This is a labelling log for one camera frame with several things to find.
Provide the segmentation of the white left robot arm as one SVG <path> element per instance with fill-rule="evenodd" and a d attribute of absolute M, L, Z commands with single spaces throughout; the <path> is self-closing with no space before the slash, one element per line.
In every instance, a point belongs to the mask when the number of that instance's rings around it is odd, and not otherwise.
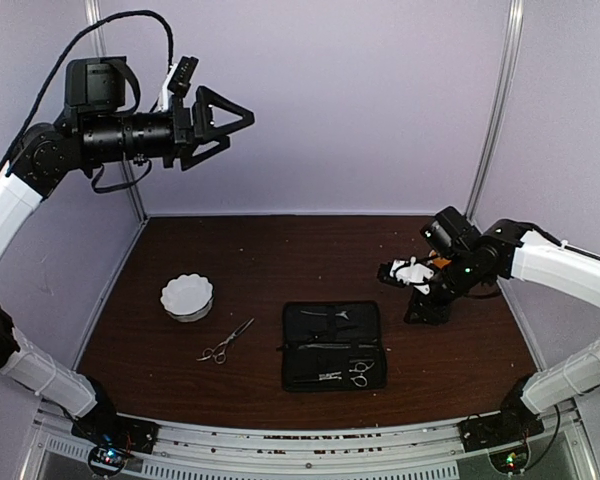
<path fill-rule="evenodd" d="M 124 424 L 103 387 L 75 369 L 140 224 L 118 169 L 187 171 L 224 153 L 255 121 L 192 82 L 186 58 L 147 104 L 124 57 L 75 59 L 60 111 L 28 126 L 0 168 L 0 415 L 59 405 L 103 444 Z M 93 195 L 94 179 L 111 190 Z"/>

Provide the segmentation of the silver scissors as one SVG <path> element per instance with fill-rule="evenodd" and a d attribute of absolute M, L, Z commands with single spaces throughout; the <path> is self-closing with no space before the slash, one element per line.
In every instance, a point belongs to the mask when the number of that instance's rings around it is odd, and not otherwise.
<path fill-rule="evenodd" d="M 197 362 L 213 361 L 216 365 L 222 365 L 227 360 L 227 349 L 238 339 L 253 323 L 255 319 L 251 318 L 235 330 L 233 330 L 224 340 L 219 342 L 215 347 L 208 347 L 203 350 L 201 355 L 196 359 Z"/>
<path fill-rule="evenodd" d="M 369 386 L 369 380 L 366 376 L 366 373 L 371 370 L 375 366 L 373 361 L 357 361 L 352 363 L 348 369 L 348 378 L 351 383 L 357 388 L 366 388 Z M 334 380 L 342 380 L 343 372 L 342 371 L 334 371 L 334 372 L 326 372 L 320 373 L 317 376 L 317 380 L 319 382 L 323 381 L 334 381 Z"/>

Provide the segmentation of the black zip tool case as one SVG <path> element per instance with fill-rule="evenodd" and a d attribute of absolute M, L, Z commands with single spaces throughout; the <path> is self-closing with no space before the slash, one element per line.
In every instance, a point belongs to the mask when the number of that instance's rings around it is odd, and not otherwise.
<path fill-rule="evenodd" d="M 301 309 L 349 311 L 350 322 L 307 317 Z M 374 301 L 289 302 L 282 310 L 281 383 L 289 393 L 378 390 L 387 385 L 387 359 L 382 345 L 380 310 Z M 366 373 L 369 386 L 355 387 L 349 366 L 373 361 Z M 320 373 L 342 371 L 343 379 L 319 382 Z"/>

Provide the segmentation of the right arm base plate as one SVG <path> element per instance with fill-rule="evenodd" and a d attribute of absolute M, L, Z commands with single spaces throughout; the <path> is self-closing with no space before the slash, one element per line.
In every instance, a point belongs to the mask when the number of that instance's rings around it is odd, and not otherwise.
<path fill-rule="evenodd" d="M 540 420 L 521 423 L 510 413 L 470 415 L 458 424 L 464 451 L 486 450 L 496 472 L 513 476 L 531 465 L 529 440 L 545 431 Z"/>

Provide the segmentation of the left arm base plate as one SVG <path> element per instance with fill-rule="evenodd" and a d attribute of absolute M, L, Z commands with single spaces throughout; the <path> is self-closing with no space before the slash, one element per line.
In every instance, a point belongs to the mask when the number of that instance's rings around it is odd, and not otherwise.
<path fill-rule="evenodd" d="M 71 421 L 73 436 L 88 440 L 93 447 L 87 454 L 87 466 L 98 477 L 109 479 L 137 460 L 138 454 L 151 454 L 159 425 L 152 421 L 116 415 L 104 426 L 86 418 L 65 413 Z"/>

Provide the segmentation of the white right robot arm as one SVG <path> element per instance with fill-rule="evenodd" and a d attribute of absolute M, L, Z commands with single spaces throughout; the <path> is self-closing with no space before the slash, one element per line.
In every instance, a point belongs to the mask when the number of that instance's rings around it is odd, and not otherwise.
<path fill-rule="evenodd" d="M 600 387 L 600 254 L 532 222 L 500 219 L 480 230 L 449 206 L 420 230 L 429 254 L 380 265 L 378 278 L 412 290 L 405 322 L 449 321 L 452 304 L 479 285 L 500 283 L 542 361 L 501 404 L 492 430 L 515 440 L 541 413 Z"/>

